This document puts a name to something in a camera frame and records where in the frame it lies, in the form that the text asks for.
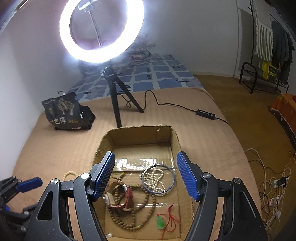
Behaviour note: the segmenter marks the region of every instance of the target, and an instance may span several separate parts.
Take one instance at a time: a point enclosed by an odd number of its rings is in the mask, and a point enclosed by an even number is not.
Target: black tripod
[[[110,96],[111,96],[111,100],[112,100],[113,111],[114,111],[117,127],[122,127],[121,119],[120,119],[120,112],[119,112],[119,107],[118,107],[116,83],[123,90],[123,92],[127,95],[127,97],[131,100],[131,102],[137,107],[139,112],[143,113],[144,110],[141,108],[141,106],[135,100],[133,95],[129,92],[129,90],[125,86],[125,84],[118,78],[117,74],[115,73],[115,71],[112,67],[110,67],[110,66],[105,67],[102,74],[109,83]]]

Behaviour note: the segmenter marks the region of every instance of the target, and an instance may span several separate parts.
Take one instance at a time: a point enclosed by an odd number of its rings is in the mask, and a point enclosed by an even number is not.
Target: silver screw
[[[50,181],[51,184],[57,184],[58,183],[58,179],[57,178],[54,178]]]
[[[211,174],[210,173],[207,173],[207,172],[205,172],[205,173],[203,173],[202,174],[202,176],[204,177],[204,178],[210,178],[211,177]]]
[[[83,174],[81,174],[81,178],[82,179],[87,179],[87,178],[89,178],[89,176],[90,176],[90,174],[89,173],[83,173]]]
[[[237,183],[237,184],[241,184],[242,183],[242,181],[239,178],[237,178],[237,177],[234,179],[234,182]]]

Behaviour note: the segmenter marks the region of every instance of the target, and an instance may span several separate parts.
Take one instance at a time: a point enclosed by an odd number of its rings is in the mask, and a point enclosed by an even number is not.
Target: tripod leg
[[[119,106],[118,106],[118,100],[117,100],[116,84],[114,81],[108,81],[108,83],[109,83],[110,96],[111,96],[111,100],[112,100],[116,124],[117,124],[117,127],[122,127]]]
[[[119,87],[123,90],[123,92],[127,95],[127,97],[131,100],[131,102],[137,107],[139,112],[144,112],[144,110],[141,108],[141,106],[137,103],[136,99],[133,97],[133,95],[129,92],[128,88],[125,86],[125,84],[119,79],[118,77],[115,80]]]

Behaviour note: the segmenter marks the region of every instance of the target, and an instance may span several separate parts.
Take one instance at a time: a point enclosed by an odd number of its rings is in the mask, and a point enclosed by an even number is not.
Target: tree illustration
[[[60,111],[63,112],[63,115],[65,115],[65,111],[70,111],[69,114],[73,115],[73,110],[75,108],[75,105],[70,101],[66,101],[63,98],[60,98],[58,108]]]

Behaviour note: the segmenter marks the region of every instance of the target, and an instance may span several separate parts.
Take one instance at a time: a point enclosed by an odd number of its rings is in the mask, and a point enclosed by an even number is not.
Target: striped towel
[[[254,54],[270,63],[272,57],[270,6],[264,0],[253,0],[252,6],[256,24],[256,48]]]

